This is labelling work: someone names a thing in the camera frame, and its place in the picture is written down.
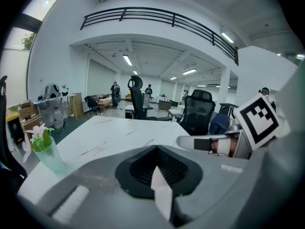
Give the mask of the white artificial flower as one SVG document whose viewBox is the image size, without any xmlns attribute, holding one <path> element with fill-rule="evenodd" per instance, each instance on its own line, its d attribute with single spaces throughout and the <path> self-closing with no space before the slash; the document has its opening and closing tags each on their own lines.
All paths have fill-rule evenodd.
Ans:
<svg viewBox="0 0 305 229">
<path fill-rule="evenodd" d="M 31 130 L 24 131 L 24 141 L 22 149 L 25 152 L 23 163 L 26 163 L 30 154 L 34 152 L 40 160 L 46 157 L 54 157 L 53 145 L 54 139 L 51 136 L 53 128 L 46 127 L 43 123 L 40 126 L 35 125 Z"/>
</svg>

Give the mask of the grey backpack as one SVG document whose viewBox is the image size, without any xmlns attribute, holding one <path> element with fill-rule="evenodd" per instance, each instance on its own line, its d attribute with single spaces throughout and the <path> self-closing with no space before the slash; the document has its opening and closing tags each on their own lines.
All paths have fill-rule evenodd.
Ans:
<svg viewBox="0 0 305 229">
<path fill-rule="evenodd" d="M 45 98 L 56 98 L 60 96 L 60 89 L 57 84 L 51 83 L 45 87 Z"/>
</svg>

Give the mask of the light wooden board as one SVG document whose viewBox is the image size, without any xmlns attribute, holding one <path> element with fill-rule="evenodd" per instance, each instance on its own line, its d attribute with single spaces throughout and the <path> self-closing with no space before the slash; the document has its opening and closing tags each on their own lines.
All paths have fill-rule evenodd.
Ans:
<svg viewBox="0 0 305 229">
<path fill-rule="evenodd" d="M 84 116 L 83 103 L 81 93 L 71 94 L 69 97 L 72 114 L 76 119 Z"/>
</svg>

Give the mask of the low wooden table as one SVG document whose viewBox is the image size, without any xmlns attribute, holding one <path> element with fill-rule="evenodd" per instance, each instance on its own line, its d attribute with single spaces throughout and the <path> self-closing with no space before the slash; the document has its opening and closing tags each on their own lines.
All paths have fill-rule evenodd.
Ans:
<svg viewBox="0 0 305 229">
<path fill-rule="evenodd" d="M 103 112 L 105 112 L 106 108 L 112 108 L 112 102 L 110 99 L 100 99 L 97 104 L 101 106 Z"/>
</svg>

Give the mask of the black mesh office chair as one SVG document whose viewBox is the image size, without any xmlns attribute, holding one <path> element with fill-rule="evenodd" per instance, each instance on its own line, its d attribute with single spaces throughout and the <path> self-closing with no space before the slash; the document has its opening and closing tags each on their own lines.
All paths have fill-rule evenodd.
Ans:
<svg viewBox="0 0 305 229">
<path fill-rule="evenodd" d="M 214 109 L 212 94 L 196 89 L 185 97 L 184 111 L 176 114 L 175 119 L 189 135 L 206 135 Z"/>
<path fill-rule="evenodd" d="M 17 194 L 28 175 L 23 166 L 13 157 L 8 146 L 6 131 L 7 78 L 5 75 L 0 79 L 0 180 L 14 194 Z"/>
</svg>

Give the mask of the dark blue chair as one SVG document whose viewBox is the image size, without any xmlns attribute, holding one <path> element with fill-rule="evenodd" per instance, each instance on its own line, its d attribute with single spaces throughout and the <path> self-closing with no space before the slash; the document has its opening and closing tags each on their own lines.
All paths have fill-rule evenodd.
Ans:
<svg viewBox="0 0 305 229">
<path fill-rule="evenodd" d="M 210 123 L 209 135 L 222 135 L 229 127 L 230 117 L 217 113 Z"/>
</svg>

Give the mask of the long black balcony railing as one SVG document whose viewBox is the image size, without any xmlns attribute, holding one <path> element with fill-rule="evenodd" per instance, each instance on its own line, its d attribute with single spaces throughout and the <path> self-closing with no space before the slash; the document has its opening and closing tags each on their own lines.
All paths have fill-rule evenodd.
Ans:
<svg viewBox="0 0 305 229">
<path fill-rule="evenodd" d="M 236 65 L 239 64 L 238 50 L 219 34 L 196 20 L 168 10 L 136 6 L 101 10 L 85 15 L 80 29 L 83 30 L 86 27 L 104 22 L 127 20 L 153 21 L 191 32 L 208 41 L 213 47 L 220 49 Z"/>
</svg>

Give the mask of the white side table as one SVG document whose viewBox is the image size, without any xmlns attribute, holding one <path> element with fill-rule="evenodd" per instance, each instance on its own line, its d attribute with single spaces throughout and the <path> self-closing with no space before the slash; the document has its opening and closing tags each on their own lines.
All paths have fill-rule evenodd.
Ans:
<svg viewBox="0 0 305 229">
<path fill-rule="evenodd" d="M 66 96 L 36 100 L 33 101 L 33 104 L 37 107 L 45 125 L 50 127 L 54 125 L 54 111 L 56 107 L 58 107 L 61 112 L 61 119 L 63 122 L 69 116 L 77 118 L 77 115 L 74 114 L 74 97 L 76 96 L 77 94 L 68 94 Z"/>
</svg>

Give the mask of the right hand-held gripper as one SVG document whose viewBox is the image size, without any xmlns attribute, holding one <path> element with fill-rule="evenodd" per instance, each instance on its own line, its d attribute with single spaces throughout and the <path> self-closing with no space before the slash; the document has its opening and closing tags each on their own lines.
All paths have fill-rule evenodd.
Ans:
<svg viewBox="0 0 305 229">
<path fill-rule="evenodd" d="M 278 115 L 262 94 L 235 108 L 234 116 L 226 135 L 179 136 L 176 143 L 192 152 L 249 158 L 258 148 L 290 132 L 286 118 Z"/>
</svg>

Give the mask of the clear water jug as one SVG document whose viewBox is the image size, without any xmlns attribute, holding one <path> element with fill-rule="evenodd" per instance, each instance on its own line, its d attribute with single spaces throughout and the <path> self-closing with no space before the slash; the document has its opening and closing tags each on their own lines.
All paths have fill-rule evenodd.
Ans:
<svg viewBox="0 0 305 229">
<path fill-rule="evenodd" d="M 59 107 L 53 107 L 53 121 L 55 129 L 60 129 L 63 127 L 64 121 Z"/>
</svg>

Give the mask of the green translucent vase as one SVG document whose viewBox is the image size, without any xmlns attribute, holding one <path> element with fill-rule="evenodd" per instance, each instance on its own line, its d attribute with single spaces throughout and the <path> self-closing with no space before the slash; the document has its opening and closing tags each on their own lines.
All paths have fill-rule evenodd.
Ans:
<svg viewBox="0 0 305 229">
<path fill-rule="evenodd" d="M 34 149 L 33 152 L 48 169 L 54 173 L 60 173 L 64 170 L 65 163 L 60 156 L 53 137 L 51 136 L 50 139 L 51 144 L 48 147 L 42 150 Z"/>
</svg>

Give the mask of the large glass window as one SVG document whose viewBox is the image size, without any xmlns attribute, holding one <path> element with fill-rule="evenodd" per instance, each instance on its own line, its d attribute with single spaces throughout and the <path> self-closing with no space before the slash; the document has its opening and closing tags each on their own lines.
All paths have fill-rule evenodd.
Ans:
<svg viewBox="0 0 305 229">
<path fill-rule="evenodd" d="M 27 0 L 0 42 L 4 50 L 30 51 L 35 36 L 57 0 Z"/>
</svg>

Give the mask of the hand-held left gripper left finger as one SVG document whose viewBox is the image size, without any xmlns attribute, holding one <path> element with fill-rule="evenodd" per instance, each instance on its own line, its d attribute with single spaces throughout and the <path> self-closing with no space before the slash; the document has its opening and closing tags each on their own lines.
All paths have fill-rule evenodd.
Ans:
<svg viewBox="0 0 305 229">
<path fill-rule="evenodd" d="M 72 177 L 89 189 L 71 220 L 76 229 L 172 229 L 155 204 L 152 176 L 172 158 L 158 146 L 93 160 Z"/>
</svg>

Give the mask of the grey low cabinet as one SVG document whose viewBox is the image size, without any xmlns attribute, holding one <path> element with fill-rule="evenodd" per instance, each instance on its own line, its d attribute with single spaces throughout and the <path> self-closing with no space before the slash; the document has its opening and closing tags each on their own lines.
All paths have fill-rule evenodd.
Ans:
<svg viewBox="0 0 305 229">
<path fill-rule="evenodd" d="M 169 100 L 159 100 L 158 111 L 168 111 L 171 109 L 172 102 Z"/>
</svg>

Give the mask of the stack of cardboard boxes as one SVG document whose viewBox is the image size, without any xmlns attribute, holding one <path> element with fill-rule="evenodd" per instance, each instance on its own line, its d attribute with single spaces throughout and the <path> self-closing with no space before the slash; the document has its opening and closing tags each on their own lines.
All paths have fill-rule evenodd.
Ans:
<svg viewBox="0 0 305 229">
<path fill-rule="evenodd" d="M 18 107 L 19 120 L 23 131 L 32 130 L 34 126 L 43 124 L 38 108 L 31 100 L 26 100 Z"/>
</svg>

